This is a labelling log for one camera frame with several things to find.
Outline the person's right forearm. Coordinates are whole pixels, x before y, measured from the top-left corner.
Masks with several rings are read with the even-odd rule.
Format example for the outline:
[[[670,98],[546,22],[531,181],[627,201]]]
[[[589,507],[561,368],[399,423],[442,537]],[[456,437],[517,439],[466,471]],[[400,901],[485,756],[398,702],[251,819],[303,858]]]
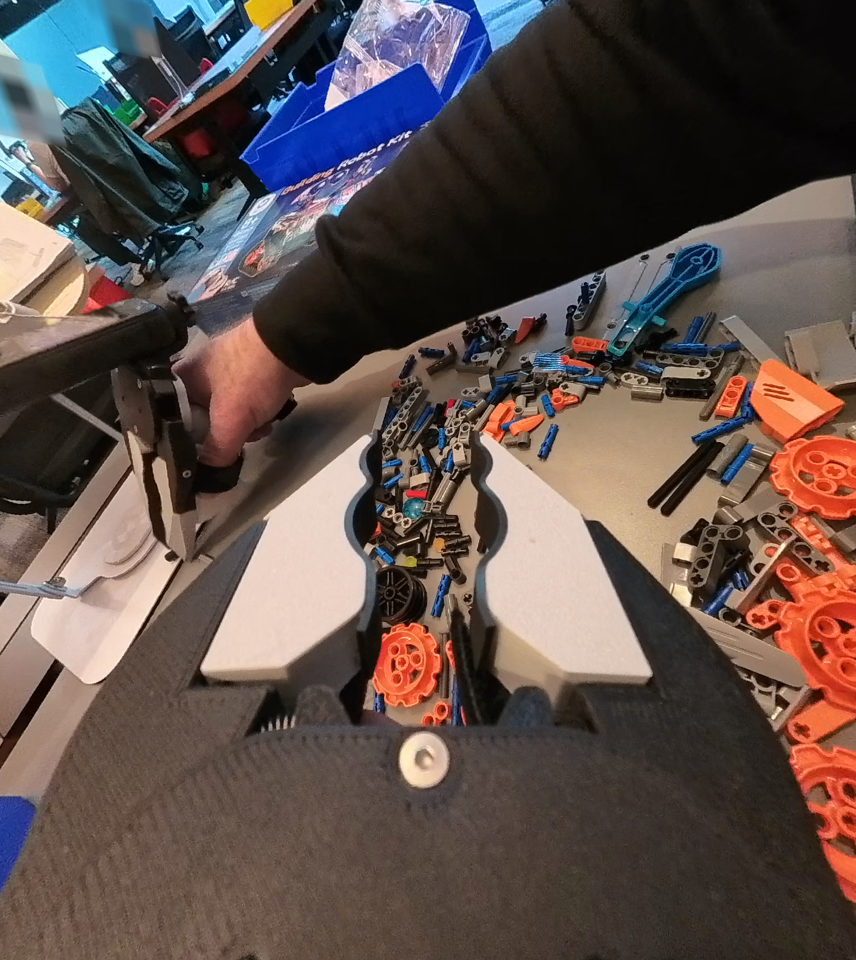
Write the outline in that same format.
[[[856,173],[856,2],[559,2],[260,301],[327,383],[498,306]]]

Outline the person's right hand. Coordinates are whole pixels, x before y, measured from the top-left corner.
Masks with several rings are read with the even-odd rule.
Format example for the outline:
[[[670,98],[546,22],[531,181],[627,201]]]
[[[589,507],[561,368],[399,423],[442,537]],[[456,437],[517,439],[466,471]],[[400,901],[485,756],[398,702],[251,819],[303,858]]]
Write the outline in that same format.
[[[208,410],[199,459],[216,468],[265,437],[293,391],[309,384],[271,352],[250,316],[217,337],[195,340],[173,371],[189,401]]]

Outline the grey flat panel piece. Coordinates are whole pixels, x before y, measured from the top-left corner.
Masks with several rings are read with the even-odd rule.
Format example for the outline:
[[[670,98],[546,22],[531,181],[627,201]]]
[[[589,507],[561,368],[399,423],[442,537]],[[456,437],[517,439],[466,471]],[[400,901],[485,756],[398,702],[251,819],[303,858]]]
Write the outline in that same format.
[[[856,349],[839,320],[785,332],[789,365],[832,393],[856,389]]]

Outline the blue toy kit box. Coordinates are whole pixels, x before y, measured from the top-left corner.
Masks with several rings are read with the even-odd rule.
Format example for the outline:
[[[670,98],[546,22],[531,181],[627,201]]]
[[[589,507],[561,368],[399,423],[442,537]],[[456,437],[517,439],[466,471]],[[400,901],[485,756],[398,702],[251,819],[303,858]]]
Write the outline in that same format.
[[[258,199],[186,295],[194,323],[215,335],[248,316],[257,301],[315,248],[318,220],[338,216],[411,136],[410,131],[398,134],[336,168]]]

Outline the black backpack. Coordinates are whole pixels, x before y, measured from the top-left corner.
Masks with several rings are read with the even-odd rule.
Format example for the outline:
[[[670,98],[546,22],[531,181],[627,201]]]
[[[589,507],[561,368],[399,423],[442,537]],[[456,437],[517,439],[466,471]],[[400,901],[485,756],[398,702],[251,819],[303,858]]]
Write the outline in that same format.
[[[60,119],[62,138],[50,151],[103,232],[143,242],[201,208],[200,180],[100,103],[86,99]]]

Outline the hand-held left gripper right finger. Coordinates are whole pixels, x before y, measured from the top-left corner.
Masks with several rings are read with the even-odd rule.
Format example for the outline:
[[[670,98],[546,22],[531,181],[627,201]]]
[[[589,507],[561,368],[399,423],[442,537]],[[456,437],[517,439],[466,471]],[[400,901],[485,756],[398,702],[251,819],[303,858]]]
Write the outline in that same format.
[[[486,552],[456,665],[470,721],[494,721],[522,688],[565,706],[583,685],[643,688],[653,673],[588,521],[490,436],[471,441]]]

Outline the pile of toy building pieces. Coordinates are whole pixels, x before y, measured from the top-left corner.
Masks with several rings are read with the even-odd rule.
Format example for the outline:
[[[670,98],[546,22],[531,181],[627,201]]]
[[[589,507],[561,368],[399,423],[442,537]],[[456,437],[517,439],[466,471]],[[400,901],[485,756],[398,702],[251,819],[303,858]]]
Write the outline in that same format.
[[[616,586],[629,620],[642,636],[669,628],[678,650],[677,628],[693,627],[712,638],[738,670],[749,693],[775,733],[800,745],[856,752],[856,711],[834,706],[809,685],[798,660],[780,649],[776,633],[781,608],[820,589],[856,594],[856,518],[829,520],[800,510],[770,483],[777,442],[757,443],[745,435],[755,420],[749,396],[751,378],[741,375],[738,342],[708,344],[700,330],[714,318],[698,317],[669,351],[643,348],[637,364],[603,354],[605,340],[574,337],[565,349],[528,352],[521,366],[502,375],[496,366],[509,353],[509,329],[499,317],[472,321],[470,346],[476,353],[465,370],[492,368],[459,395],[431,396],[430,383],[406,367],[405,377],[385,399],[378,415],[383,426],[384,475],[376,493],[380,525],[368,547],[380,570],[406,567],[422,579],[426,620],[455,615],[470,621],[475,573],[486,547],[476,528],[477,491],[471,479],[471,441],[490,436],[533,469],[551,461],[575,473],[598,468],[600,480],[620,480],[614,467],[642,467],[637,447],[609,444],[584,453],[575,441],[588,441],[591,421],[582,408],[594,397],[606,403],[708,403],[706,419],[686,446],[685,460],[648,499],[643,520],[659,511],[676,511],[704,476],[719,485],[718,510],[703,513],[674,544],[665,544],[667,586],[653,590],[650,610],[641,589],[648,574]],[[613,568],[603,558],[614,581]],[[449,638],[438,642],[442,669],[434,694],[450,698],[452,723],[463,720],[455,684],[456,661]]]

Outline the long wooden office desk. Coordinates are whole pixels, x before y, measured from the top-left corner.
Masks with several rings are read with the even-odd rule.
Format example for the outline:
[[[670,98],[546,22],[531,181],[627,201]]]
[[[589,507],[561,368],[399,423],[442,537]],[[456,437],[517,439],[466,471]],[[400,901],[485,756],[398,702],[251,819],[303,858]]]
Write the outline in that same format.
[[[299,2],[265,30],[250,28],[214,67],[189,86],[143,133],[146,143],[180,136],[208,119],[224,97],[250,81],[263,96],[290,73],[325,33],[334,16],[329,2]]]

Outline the clear plastic bag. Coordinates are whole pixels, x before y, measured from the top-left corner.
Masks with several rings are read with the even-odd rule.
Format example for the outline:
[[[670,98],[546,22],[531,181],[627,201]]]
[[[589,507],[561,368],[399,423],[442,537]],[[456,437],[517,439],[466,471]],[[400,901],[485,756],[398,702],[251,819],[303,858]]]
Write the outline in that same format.
[[[441,91],[469,23],[468,12],[438,2],[362,2],[334,64],[325,109],[416,64]]]

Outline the turquoise wrench-shaped piece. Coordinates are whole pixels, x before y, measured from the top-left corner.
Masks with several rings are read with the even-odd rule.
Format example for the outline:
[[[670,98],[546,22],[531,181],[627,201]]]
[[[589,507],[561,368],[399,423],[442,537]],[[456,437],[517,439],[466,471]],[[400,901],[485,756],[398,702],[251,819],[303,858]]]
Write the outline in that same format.
[[[607,323],[603,337],[608,341],[608,354],[623,358],[637,350],[650,330],[665,325],[665,315],[673,304],[708,282],[721,264],[721,248],[710,243],[682,247],[661,261],[642,255]]]

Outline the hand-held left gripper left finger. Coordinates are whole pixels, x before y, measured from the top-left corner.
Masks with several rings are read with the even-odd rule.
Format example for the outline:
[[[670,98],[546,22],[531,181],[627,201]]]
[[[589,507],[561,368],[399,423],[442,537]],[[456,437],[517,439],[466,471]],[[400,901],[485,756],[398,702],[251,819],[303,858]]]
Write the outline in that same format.
[[[356,440],[276,505],[201,662],[209,681],[265,682],[287,704],[305,688],[340,693],[365,670],[375,570],[381,436]]]

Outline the orange wedge panel piece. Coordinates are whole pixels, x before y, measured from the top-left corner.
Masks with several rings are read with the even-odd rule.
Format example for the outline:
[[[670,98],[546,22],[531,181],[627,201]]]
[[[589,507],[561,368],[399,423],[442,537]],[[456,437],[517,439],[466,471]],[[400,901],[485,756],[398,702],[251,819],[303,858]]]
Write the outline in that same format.
[[[749,400],[762,431],[782,445],[825,425],[844,407],[838,396],[776,359],[760,365]]]

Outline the wooden book stand, white base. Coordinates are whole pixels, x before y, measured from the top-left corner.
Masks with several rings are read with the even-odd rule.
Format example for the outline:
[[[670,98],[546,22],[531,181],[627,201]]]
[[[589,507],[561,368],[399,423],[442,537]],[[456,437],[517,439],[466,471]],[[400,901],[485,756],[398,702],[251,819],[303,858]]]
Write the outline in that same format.
[[[53,317],[17,307],[0,314],[0,324],[16,316]],[[209,430],[208,415],[189,405],[198,410],[194,416],[197,452]],[[230,467],[215,469],[197,459],[196,540],[199,524],[211,516],[207,503],[237,484],[241,465],[239,459]],[[31,623],[33,638],[75,678],[94,685],[117,666],[181,562],[186,560],[152,534],[131,466],[129,476],[60,574],[37,583],[0,580],[0,594],[38,599]]]

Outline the small black wheel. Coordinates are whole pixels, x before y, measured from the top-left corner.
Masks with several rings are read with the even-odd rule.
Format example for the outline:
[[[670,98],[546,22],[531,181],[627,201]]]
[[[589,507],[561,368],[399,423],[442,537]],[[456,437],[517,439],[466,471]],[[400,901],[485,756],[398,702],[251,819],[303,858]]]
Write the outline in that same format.
[[[376,574],[377,610],[382,623],[393,627],[421,622],[427,608],[422,579],[408,567],[389,565]]]

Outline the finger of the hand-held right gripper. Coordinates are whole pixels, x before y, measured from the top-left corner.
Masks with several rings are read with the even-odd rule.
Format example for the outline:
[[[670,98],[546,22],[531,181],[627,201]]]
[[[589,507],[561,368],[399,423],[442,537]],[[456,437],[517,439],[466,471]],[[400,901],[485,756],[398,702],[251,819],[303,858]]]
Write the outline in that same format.
[[[117,367],[111,381],[151,532],[189,561],[196,542],[197,455],[195,417],[185,388],[169,367]]]

